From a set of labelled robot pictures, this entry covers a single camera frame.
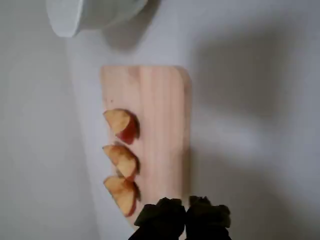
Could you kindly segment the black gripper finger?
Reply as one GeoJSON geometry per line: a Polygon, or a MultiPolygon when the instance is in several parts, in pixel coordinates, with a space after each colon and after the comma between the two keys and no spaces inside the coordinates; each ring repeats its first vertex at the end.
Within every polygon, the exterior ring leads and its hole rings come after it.
{"type": "Polygon", "coordinates": [[[146,204],[134,222],[138,229],[130,240],[178,240],[185,230],[186,210],[178,198],[146,204]]]}
{"type": "Polygon", "coordinates": [[[230,240],[231,211],[226,205],[212,205],[204,196],[190,196],[186,212],[187,240],[230,240]]]}

